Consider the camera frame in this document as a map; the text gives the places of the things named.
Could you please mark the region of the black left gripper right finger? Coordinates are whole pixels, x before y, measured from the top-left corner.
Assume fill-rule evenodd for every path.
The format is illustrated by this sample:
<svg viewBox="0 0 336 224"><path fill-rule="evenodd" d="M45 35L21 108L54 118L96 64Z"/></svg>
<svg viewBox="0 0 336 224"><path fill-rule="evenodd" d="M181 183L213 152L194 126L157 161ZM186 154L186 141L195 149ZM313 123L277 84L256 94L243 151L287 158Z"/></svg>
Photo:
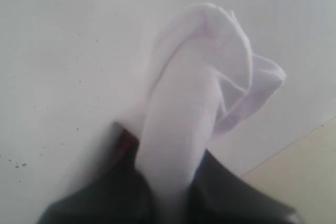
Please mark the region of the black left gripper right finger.
<svg viewBox="0 0 336 224"><path fill-rule="evenodd" d="M206 151L188 198L187 223L303 223L297 211L251 187Z"/></svg>

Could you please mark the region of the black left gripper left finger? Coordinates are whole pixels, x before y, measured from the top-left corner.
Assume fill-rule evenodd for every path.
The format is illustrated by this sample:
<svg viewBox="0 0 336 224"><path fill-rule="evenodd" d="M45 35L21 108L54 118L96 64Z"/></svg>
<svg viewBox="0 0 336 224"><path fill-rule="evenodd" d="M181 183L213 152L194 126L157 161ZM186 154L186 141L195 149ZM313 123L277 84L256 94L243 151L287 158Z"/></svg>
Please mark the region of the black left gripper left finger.
<svg viewBox="0 0 336 224"><path fill-rule="evenodd" d="M50 204L38 223L154 223L147 182L135 169L139 141L114 122L94 178Z"/></svg>

